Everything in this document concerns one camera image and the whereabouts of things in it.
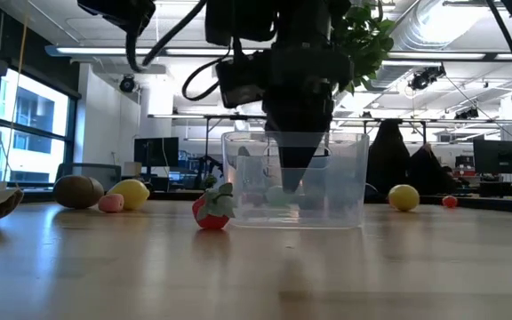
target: plastic bin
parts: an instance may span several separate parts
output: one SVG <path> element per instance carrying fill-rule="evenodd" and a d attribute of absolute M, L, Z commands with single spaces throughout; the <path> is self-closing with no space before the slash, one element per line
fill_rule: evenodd
<path fill-rule="evenodd" d="M 222 136 L 225 179 L 234 185 L 236 203 L 236 218 L 231 223 L 267 228 L 361 226 L 368 136 L 282 133 L 280 147 L 292 160 L 297 162 L 293 158 L 297 153 L 290 150 L 315 151 L 307 170 L 282 170 L 277 134 L 230 132 Z M 284 192 L 286 183 L 297 190 Z"/>

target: chair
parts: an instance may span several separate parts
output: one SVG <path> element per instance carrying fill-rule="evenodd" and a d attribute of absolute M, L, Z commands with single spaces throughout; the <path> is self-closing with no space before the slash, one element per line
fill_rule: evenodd
<path fill-rule="evenodd" d="M 57 180 L 71 174 L 94 178 L 108 191 L 121 181 L 122 167 L 112 164 L 60 164 Z"/>

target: small red fruit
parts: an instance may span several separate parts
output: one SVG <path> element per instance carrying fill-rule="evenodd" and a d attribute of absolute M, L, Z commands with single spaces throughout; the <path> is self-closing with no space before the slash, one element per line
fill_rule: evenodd
<path fill-rule="evenodd" d="M 212 215 L 206 216 L 206 218 L 202 220 L 198 220 L 196 218 L 197 214 L 199 213 L 199 210 L 201 210 L 201 207 L 204 205 L 205 200 L 203 198 L 197 199 L 193 203 L 193 215 L 195 216 L 196 224 L 199 225 L 201 228 L 207 228 L 207 229 L 222 229 L 224 226 L 227 225 L 229 218 L 227 216 L 222 217 L 215 217 Z"/>
<path fill-rule="evenodd" d="M 444 207 L 453 209 L 458 206 L 458 198 L 455 196 L 446 196 L 444 199 L 442 199 L 442 204 Z"/>

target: camera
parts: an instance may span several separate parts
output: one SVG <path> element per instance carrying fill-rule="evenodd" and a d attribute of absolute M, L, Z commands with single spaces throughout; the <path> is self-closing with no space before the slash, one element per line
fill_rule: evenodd
<path fill-rule="evenodd" d="M 133 75 L 125 75 L 122 82 L 120 82 L 120 90 L 125 93 L 133 93 L 138 88 L 135 81 L 133 80 Z"/>

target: toy strawberry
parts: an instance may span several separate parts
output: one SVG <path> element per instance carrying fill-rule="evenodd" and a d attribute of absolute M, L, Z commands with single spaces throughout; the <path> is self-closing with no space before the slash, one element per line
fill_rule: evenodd
<path fill-rule="evenodd" d="M 232 210 L 232 183 L 225 183 L 218 190 L 209 189 L 193 203 L 193 215 L 201 228 L 221 229 L 235 214 Z"/>

